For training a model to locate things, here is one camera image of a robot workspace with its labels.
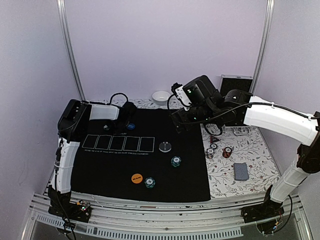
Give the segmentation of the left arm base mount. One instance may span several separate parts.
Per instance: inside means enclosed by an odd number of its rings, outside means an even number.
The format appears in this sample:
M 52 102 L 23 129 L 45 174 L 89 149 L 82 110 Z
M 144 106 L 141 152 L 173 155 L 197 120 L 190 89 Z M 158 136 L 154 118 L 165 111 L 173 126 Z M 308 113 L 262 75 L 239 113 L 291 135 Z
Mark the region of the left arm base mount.
M 66 220 L 74 220 L 78 222 L 88 223 L 91 217 L 91 203 L 89 201 L 79 200 L 76 203 L 70 202 L 68 199 L 50 200 L 48 213 Z

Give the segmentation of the green chip stack front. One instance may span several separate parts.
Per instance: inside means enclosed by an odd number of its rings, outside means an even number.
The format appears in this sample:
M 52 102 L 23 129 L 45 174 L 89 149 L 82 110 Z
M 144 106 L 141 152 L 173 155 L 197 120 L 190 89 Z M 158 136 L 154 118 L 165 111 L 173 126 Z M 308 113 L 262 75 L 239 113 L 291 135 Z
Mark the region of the green chip stack front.
M 148 189 L 152 189 L 156 185 L 156 181 L 152 177 L 147 177 L 144 181 L 144 184 Z

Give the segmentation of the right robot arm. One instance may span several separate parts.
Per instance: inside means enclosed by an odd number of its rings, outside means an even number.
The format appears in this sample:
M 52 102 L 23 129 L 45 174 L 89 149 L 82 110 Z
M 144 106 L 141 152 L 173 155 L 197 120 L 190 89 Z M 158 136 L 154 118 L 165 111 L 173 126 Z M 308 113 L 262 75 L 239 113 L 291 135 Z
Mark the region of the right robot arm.
M 297 159 L 283 176 L 268 188 L 258 213 L 269 218 L 286 197 L 309 175 L 320 171 L 320 113 L 302 113 L 266 101 L 249 92 L 230 90 L 222 96 L 206 75 L 185 85 L 171 86 L 183 108 L 170 115 L 176 130 L 189 130 L 196 124 L 214 124 L 222 128 L 253 126 L 267 129 L 300 142 Z

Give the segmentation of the orange big blind button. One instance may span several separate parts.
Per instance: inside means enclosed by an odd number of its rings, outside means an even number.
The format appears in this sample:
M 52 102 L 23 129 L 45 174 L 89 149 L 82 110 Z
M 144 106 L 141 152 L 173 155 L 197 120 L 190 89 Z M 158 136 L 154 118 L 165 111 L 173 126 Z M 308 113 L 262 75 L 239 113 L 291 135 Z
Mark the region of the orange big blind button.
M 131 176 L 131 181 L 134 184 L 140 184 L 143 181 L 143 176 L 140 173 L 135 173 Z

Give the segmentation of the blue peach chip stack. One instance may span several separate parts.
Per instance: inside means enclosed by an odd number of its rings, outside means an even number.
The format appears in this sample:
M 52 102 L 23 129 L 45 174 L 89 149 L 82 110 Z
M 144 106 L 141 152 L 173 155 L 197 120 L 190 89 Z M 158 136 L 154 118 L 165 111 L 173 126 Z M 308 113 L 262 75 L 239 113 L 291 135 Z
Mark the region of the blue peach chip stack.
M 207 148 L 205 151 L 205 157 L 207 159 L 213 159 L 215 155 L 215 150 L 211 147 Z

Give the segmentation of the clear acrylic dealer button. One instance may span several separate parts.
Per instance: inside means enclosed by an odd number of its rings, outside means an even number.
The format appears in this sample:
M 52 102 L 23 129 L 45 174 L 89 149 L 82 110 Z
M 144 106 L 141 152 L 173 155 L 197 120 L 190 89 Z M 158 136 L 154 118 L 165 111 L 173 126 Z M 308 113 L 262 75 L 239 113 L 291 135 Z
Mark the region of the clear acrylic dealer button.
M 168 153 L 172 150 L 172 145 L 168 141 L 163 141 L 159 144 L 158 149 L 163 153 Z

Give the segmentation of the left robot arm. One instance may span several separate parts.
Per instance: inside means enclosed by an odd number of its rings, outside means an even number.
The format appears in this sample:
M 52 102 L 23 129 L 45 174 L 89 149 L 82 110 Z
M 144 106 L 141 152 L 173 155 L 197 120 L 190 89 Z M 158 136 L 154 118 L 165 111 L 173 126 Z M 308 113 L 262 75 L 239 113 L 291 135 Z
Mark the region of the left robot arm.
M 133 102 L 122 106 L 111 103 L 71 99 L 58 121 L 58 148 L 54 163 L 54 175 L 49 185 L 50 204 L 63 216 L 74 213 L 71 198 L 71 176 L 81 141 L 87 136 L 90 121 L 102 121 L 102 129 L 111 134 L 124 132 L 136 113 Z

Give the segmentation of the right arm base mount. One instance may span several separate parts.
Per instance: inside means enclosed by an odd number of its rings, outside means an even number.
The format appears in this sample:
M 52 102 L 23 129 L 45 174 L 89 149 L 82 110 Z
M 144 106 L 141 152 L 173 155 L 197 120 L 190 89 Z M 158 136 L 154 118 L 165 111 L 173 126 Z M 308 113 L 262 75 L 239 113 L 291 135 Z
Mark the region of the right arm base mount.
M 284 208 L 282 203 L 277 203 L 271 200 L 272 185 L 267 189 L 263 203 L 246 206 L 241 209 L 241 216 L 245 223 L 251 223 L 256 221 L 265 220 L 272 217 L 282 217 Z M 257 224 L 257 229 L 260 233 L 269 235 L 277 230 L 279 220 L 270 220 Z

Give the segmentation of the blue small blind button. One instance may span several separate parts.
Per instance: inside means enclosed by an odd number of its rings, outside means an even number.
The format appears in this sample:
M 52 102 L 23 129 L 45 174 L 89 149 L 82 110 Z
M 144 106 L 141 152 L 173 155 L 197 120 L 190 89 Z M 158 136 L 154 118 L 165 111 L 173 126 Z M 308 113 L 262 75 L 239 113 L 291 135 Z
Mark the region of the blue small blind button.
M 134 123 L 129 123 L 129 124 L 126 126 L 126 128 L 127 128 L 128 130 L 134 130 L 134 129 L 136 128 L 136 125 L 135 125 Z

